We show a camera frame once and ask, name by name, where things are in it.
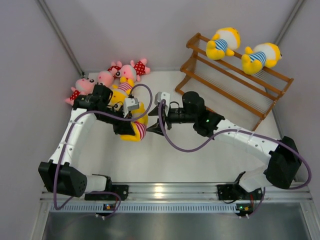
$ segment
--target pink plush toy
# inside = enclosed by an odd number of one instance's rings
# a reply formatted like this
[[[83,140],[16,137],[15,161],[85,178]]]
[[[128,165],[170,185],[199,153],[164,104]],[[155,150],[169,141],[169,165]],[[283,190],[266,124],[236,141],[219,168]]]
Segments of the pink plush toy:
[[[105,85],[106,87],[111,87],[114,83],[114,73],[109,71],[101,71],[99,72],[97,78],[97,84]]]
[[[121,67],[122,63],[120,61],[117,61],[116,63],[114,61],[111,62],[111,67],[109,67],[107,71],[99,72],[96,77],[98,84],[105,85],[108,88],[111,87],[116,77],[115,74]]]
[[[143,58],[136,64],[133,60],[130,61],[130,65],[123,65],[121,69],[115,74],[117,78],[125,77],[127,80],[132,79],[134,82],[140,82],[140,76],[149,74],[150,68],[146,67],[147,59]]]
[[[111,62],[111,67],[108,68],[108,71],[111,73],[114,73],[113,75],[116,74],[122,67],[122,63],[120,61],[117,61],[116,63],[113,61]]]
[[[75,99],[79,95],[91,94],[95,87],[95,80],[89,78],[81,78],[75,82],[75,87],[71,87],[73,94],[66,98],[64,101],[71,106],[74,105]]]

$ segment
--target metal rod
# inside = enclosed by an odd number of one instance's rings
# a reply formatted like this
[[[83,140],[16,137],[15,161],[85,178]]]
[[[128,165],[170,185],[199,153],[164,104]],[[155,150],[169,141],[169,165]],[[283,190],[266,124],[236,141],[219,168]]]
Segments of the metal rod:
[[[274,44],[279,45],[286,35],[288,29],[290,28],[291,24],[293,23],[294,19],[296,18],[297,14],[301,10],[303,4],[306,0],[297,0],[296,4],[294,5],[291,13],[289,14],[288,18],[286,19],[285,23],[283,24],[279,34],[277,35],[276,39],[274,40]]]
[[[284,22],[280,32],[278,33],[277,37],[274,40],[274,44],[279,45],[284,36],[287,34],[288,29],[290,28],[290,26],[292,25],[294,19],[297,17],[297,14],[300,12],[300,10],[302,9],[303,4],[306,2],[306,0],[297,0],[292,11],[290,12],[288,18],[286,19],[286,21]],[[277,107],[274,107],[272,109],[272,113],[273,113],[273,117],[275,120],[275,124],[276,127],[278,129],[278,132],[280,134],[280,137],[282,138],[285,134],[284,134],[284,130],[280,124],[280,119],[277,113]]]
[[[56,36],[60,40],[64,50],[66,51],[68,57],[70,58],[73,66],[77,70],[77,72],[80,74],[80,76],[83,76],[85,73],[82,70],[76,56],[74,55],[66,37],[64,36],[63,32],[61,31],[59,25],[57,24],[56,19],[54,18],[50,8],[48,7],[47,3],[45,0],[35,0],[38,3],[38,6],[40,7],[41,11],[44,13],[45,17],[49,21],[51,27],[53,28]]]

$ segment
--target gray wall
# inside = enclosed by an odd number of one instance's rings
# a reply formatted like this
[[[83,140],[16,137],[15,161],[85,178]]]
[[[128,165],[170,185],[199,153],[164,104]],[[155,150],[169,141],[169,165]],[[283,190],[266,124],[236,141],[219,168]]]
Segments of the gray wall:
[[[272,41],[294,0],[47,0],[84,70],[112,60],[149,59],[151,70],[179,69],[195,33],[233,26],[245,46]]]
[[[285,135],[294,138],[299,152],[309,162],[313,179],[309,185],[320,211],[320,1],[307,0],[280,49],[283,58],[276,69],[295,80],[276,106]],[[306,171],[300,171],[306,179]]]
[[[77,73],[34,0],[0,3],[0,239],[26,240]]]

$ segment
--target cable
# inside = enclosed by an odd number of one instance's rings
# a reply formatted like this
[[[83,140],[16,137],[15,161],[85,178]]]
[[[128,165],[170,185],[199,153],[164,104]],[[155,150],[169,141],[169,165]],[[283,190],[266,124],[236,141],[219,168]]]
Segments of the cable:
[[[177,101],[172,101],[172,102],[170,102],[170,105],[171,104],[177,104],[178,105],[178,108],[180,108],[180,104],[177,102]]]
[[[76,122],[82,118],[84,115],[87,115],[87,114],[101,114],[101,115],[104,115],[104,116],[107,116],[107,117],[110,117],[110,118],[114,118],[114,119],[117,119],[117,120],[120,120],[120,121],[126,121],[126,122],[134,122],[134,121],[137,121],[138,119],[142,118],[144,115],[146,115],[148,113],[148,111],[150,110],[151,108],[151,105],[152,105],[152,99],[153,99],[153,96],[152,96],[152,92],[151,92],[151,89],[143,84],[143,83],[139,83],[135,86],[133,86],[133,88],[131,89],[131,92],[130,94],[132,93],[133,89],[135,89],[136,87],[145,87],[148,92],[149,92],[149,95],[150,95],[150,102],[149,102],[149,105],[147,107],[147,109],[145,110],[145,112],[143,114],[141,114],[140,116],[138,117],[134,117],[134,118],[121,118],[121,117],[118,117],[118,116],[113,116],[109,113],[106,113],[106,112],[103,112],[103,111],[97,111],[97,110],[91,110],[91,111],[86,111],[84,113],[81,113],[79,116],[77,116],[74,120],[74,122],[71,124],[66,136],[65,136],[65,140],[64,140],[64,144],[62,146],[62,150],[61,150],[61,154],[59,156],[59,159],[58,159],[58,163],[56,165],[56,169],[55,169],[55,173],[54,173],[54,180],[53,180],[53,205],[54,205],[54,208],[56,210],[60,210],[62,209],[72,198],[73,196],[69,197],[61,206],[58,206],[57,204],[57,184],[58,184],[58,175],[59,175],[59,169],[60,169],[60,166],[61,166],[61,162],[62,162],[62,159],[65,155],[65,151],[66,151],[66,147],[67,147],[67,142],[70,138],[70,135],[71,135],[71,132],[72,132],[72,129],[74,128]]]
[[[253,212],[249,215],[250,217],[254,214],[256,214],[256,212],[258,211],[258,209],[261,207],[262,205],[262,202],[264,201],[265,199],[265,195],[266,195],[266,187],[263,188],[263,194],[262,194],[262,197],[260,199],[260,202],[258,204],[258,206],[256,206],[256,208],[253,210]]]
[[[165,126],[164,126],[164,123],[163,123],[163,118],[162,118],[162,107],[163,107],[163,104],[166,103],[166,100],[161,100],[160,102],[160,105],[159,105],[159,108],[158,108],[158,116],[159,116],[159,123],[160,123],[160,128],[161,128],[161,131],[165,137],[165,139],[169,142],[169,144],[174,147],[175,149],[181,151],[181,152],[184,152],[184,153],[192,153],[192,152],[196,152],[200,149],[202,149],[205,145],[207,145],[212,139],[214,139],[216,136],[220,135],[220,134],[223,134],[223,133],[229,133],[229,132],[239,132],[239,133],[242,133],[242,134],[246,134],[246,135],[252,135],[253,133],[250,132],[250,131],[244,131],[244,130],[239,130],[239,129],[225,129],[225,130],[221,130],[221,131],[218,131],[216,132],[215,134],[213,134],[211,137],[209,137],[203,144],[201,144],[200,146],[196,147],[196,148],[193,148],[193,149],[183,149],[177,145],[175,145],[171,140],[170,138],[168,137],[167,133],[166,133],[166,129],[165,129]],[[301,189],[305,186],[307,186],[310,181],[311,181],[311,177],[312,177],[312,173],[311,173],[311,169],[310,169],[310,166],[308,165],[307,161],[297,152],[295,151],[294,149],[292,149],[291,147],[285,145],[284,143],[282,143],[281,141],[278,141],[278,140],[275,140],[271,137],[268,137],[268,136],[264,136],[264,135],[260,135],[260,134],[256,134],[254,133],[253,136],[255,137],[258,137],[258,138],[261,138],[261,139],[265,139],[265,140],[268,140],[268,141],[271,141],[271,142],[274,142],[282,147],[284,147],[285,149],[289,150],[291,153],[293,153],[294,155],[296,155],[302,162],[303,164],[305,165],[306,169],[307,169],[307,172],[308,172],[308,178],[307,180],[305,181],[305,183],[301,184],[300,186],[294,186],[294,187],[289,187],[289,189],[291,190],[295,190],[295,189]]]
[[[236,199],[236,200],[232,200],[232,201],[228,201],[228,202],[226,202],[226,201],[224,201],[224,200],[222,200],[225,204],[233,204],[235,201],[237,201],[238,199]]]
[[[109,194],[109,195],[113,195],[116,197],[116,207],[113,209],[113,211],[107,215],[107,216],[104,216],[104,219],[108,219],[108,218],[111,218],[115,213],[116,211],[118,210],[118,208],[120,207],[120,204],[121,204],[121,197],[115,193],[115,192],[111,192],[111,191],[92,191],[90,192],[90,194]],[[88,214],[84,214],[84,215],[81,215],[81,216],[78,216],[76,217],[75,219],[72,219],[70,222],[68,222],[62,229],[60,229],[58,232],[55,232],[53,231],[52,229],[52,222],[51,222],[51,218],[49,218],[48,220],[48,226],[49,226],[49,229],[51,231],[51,234],[55,237],[57,235],[59,235],[60,233],[62,233],[63,231],[65,231],[68,227],[70,227],[70,225],[74,224],[76,221],[78,221],[79,219],[82,219],[84,217],[88,217],[88,216],[94,216],[92,213],[88,213]]]

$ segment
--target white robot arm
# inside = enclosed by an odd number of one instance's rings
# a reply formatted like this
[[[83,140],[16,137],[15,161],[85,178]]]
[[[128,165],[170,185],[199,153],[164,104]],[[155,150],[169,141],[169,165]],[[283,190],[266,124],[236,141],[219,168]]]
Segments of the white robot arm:
[[[254,132],[241,128],[223,116],[207,110],[203,98],[192,91],[182,96],[183,107],[179,108],[170,108],[169,93],[158,92],[155,98],[157,107],[150,112],[150,116],[159,115],[159,105],[164,103],[164,100],[165,106],[161,113],[162,125],[167,124],[168,130],[174,123],[194,123],[194,130],[204,137],[211,137],[222,131],[214,140],[232,144],[257,157],[263,163],[263,166],[238,176],[235,184],[244,191],[250,193],[271,185],[282,189],[290,187],[301,161],[289,150],[274,141],[261,139],[255,136]],[[159,119],[147,131],[164,135]],[[295,142],[291,138],[285,136],[280,142],[297,152]]]
[[[80,197],[84,193],[92,191],[112,190],[110,177],[84,175],[77,170],[81,149],[96,120],[112,124],[115,134],[130,134],[133,131],[130,122],[121,119],[126,117],[130,111],[139,108],[138,100],[132,97],[127,98],[123,105],[124,108],[121,111],[115,111],[107,107],[111,94],[109,88],[97,85],[93,94],[79,96],[75,100],[70,120],[57,149],[49,161],[41,162],[38,168],[49,192],[53,192],[54,179],[57,179],[57,193],[73,197]],[[283,189],[289,188],[301,165],[300,160],[294,157],[291,152],[286,151],[275,142],[261,140],[253,133],[244,134],[244,131],[247,133],[249,131],[236,126],[217,113],[206,110],[204,100],[196,92],[187,92],[182,96],[182,108],[171,108],[170,94],[159,92],[155,98],[157,107],[149,113],[150,116],[158,116],[159,104],[163,103],[163,100],[165,100],[165,106],[161,114],[162,124],[167,124],[168,129],[171,129],[172,124],[175,123],[194,123],[194,130],[204,137],[212,137],[218,131],[238,129],[223,132],[217,135],[214,140],[230,143],[263,162],[262,167],[243,172],[238,176],[235,184],[241,188],[241,191],[250,193],[271,185]],[[102,115],[101,112],[108,113],[109,116]],[[158,119],[157,123],[149,127],[147,131],[164,135],[159,123]],[[281,141],[287,146],[297,149],[292,139],[285,137]]]

